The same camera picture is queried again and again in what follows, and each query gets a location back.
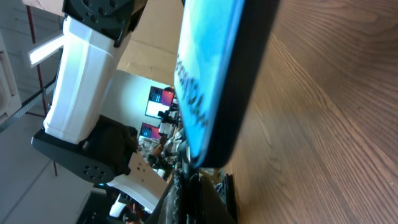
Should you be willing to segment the computer monitor upper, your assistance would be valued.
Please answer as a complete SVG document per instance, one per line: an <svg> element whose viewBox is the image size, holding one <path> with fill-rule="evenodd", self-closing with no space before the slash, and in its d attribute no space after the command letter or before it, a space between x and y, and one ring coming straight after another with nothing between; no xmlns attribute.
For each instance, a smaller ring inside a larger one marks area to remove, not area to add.
<svg viewBox="0 0 398 224"><path fill-rule="evenodd" d="M166 112L170 109L174 100L174 93L165 89L152 86L146 106L145 115L160 119L159 112Z"/></svg>

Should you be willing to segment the computer monitor lower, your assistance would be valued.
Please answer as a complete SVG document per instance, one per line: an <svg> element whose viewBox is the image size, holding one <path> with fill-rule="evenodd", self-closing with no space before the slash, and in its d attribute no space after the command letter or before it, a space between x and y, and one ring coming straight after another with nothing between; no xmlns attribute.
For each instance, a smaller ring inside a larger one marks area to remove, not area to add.
<svg viewBox="0 0 398 224"><path fill-rule="evenodd" d="M159 133L159 127L147 123L142 123L141 129L139 131L139 137L160 139L161 134Z"/></svg>

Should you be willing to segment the computer monitor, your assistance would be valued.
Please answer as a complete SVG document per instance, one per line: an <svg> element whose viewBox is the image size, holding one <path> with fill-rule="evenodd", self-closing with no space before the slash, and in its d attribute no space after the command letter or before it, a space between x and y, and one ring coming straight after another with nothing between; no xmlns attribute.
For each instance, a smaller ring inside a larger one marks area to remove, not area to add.
<svg viewBox="0 0 398 224"><path fill-rule="evenodd" d="M139 137L160 139L161 134L159 133L159 127L147 123L142 123L141 129L139 131Z"/></svg>
<svg viewBox="0 0 398 224"><path fill-rule="evenodd" d="M152 86L146 106L145 115L160 119L159 112L166 112L170 109L174 100L174 93L165 89Z"/></svg>

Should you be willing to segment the Galaxy smartphone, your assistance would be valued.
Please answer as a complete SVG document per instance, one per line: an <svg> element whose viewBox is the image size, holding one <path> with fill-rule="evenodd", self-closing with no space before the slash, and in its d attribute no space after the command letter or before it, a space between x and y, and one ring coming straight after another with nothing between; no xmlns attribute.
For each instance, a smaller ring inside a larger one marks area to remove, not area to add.
<svg viewBox="0 0 398 224"><path fill-rule="evenodd" d="M231 157L278 0L186 0L174 86L193 167Z"/></svg>

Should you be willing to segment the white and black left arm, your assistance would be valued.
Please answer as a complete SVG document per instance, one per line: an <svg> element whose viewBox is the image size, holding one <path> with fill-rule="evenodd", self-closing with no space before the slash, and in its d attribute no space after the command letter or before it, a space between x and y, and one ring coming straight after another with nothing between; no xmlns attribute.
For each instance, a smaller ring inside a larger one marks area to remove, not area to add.
<svg viewBox="0 0 398 224"><path fill-rule="evenodd" d="M53 102L34 149L93 184L114 187L154 212L166 181L148 165L127 126L101 114L109 83L137 27L143 0L65 0Z"/></svg>

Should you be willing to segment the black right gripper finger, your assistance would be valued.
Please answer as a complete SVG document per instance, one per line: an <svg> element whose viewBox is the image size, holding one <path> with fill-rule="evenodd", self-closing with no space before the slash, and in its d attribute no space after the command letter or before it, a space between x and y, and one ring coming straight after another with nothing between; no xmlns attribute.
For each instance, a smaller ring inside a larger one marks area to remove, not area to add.
<svg viewBox="0 0 398 224"><path fill-rule="evenodd" d="M237 224L232 175L214 186L205 176L174 174L146 224Z"/></svg>

